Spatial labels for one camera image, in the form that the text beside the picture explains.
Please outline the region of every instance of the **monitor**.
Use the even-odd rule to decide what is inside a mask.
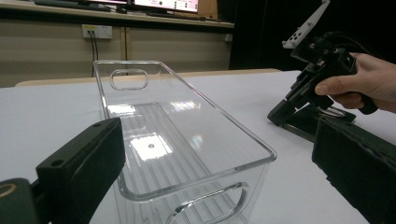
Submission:
[[[199,0],[129,0],[132,9],[198,13]]]

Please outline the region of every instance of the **plastic container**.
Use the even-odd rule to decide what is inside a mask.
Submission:
[[[122,122],[120,223],[248,223],[276,153],[161,62],[93,65]]]

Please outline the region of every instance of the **electrical outlet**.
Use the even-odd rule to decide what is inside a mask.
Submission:
[[[84,38],[111,39],[113,37],[113,28],[104,25],[82,24],[82,36]]]
[[[98,26],[98,36],[101,39],[111,39],[113,37],[113,28],[111,26]]]
[[[82,24],[82,36],[84,38],[91,38],[89,31],[94,32],[95,36],[98,34],[98,26],[97,25],[89,25],[89,24]]]

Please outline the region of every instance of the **cable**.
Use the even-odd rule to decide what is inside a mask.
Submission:
[[[101,6],[101,7],[108,8],[108,9],[110,9],[110,11],[113,11],[113,12],[116,11],[116,9],[114,9],[114,8],[112,8],[112,7],[109,7],[109,6],[107,6],[107,5],[100,5],[100,6]]]
[[[339,44],[335,44],[336,47],[341,47],[341,48],[353,48],[356,49],[358,51],[363,51],[364,53],[370,54],[375,56],[376,58],[379,59],[384,59],[384,57],[382,57],[379,53],[375,52],[374,50],[370,49],[368,46],[362,44],[359,40],[357,40],[356,37],[349,35],[345,32],[340,32],[340,31],[336,31],[336,32],[328,32],[323,36],[325,39],[328,38],[341,38],[341,39],[345,39],[348,42],[344,42],[344,43],[339,43]]]
[[[90,35],[90,38],[91,38],[92,63],[93,63],[94,61],[99,60],[98,47],[97,47],[97,44],[96,44],[95,32],[94,31],[88,31],[88,34]],[[93,65],[92,65],[91,77],[93,77]]]

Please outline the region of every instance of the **table surface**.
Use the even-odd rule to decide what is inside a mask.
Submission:
[[[198,91],[257,134],[277,153],[270,165],[250,223],[368,223],[311,161],[313,143],[272,124],[270,110],[290,90],[299,71],[185,77]],[[35,167],[101,118],[96,83],[0,89],[0,180],[36,180]],[[384,111],[356,124],[396,144],[396,116]],[[110,190],[92,223],[118,223]]]

